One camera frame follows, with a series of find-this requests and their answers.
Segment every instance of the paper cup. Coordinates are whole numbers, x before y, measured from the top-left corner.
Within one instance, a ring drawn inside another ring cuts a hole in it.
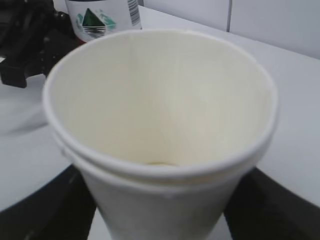
[[[116,33],[51,71],[44,109],[114,240],[203,240],[275,129],[245,51],[186,30]]]

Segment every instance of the bottle label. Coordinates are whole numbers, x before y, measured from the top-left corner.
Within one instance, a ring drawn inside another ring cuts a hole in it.
[[[137,0],[67,0],[75,35],[84,42],[130,29],[141,29]]]

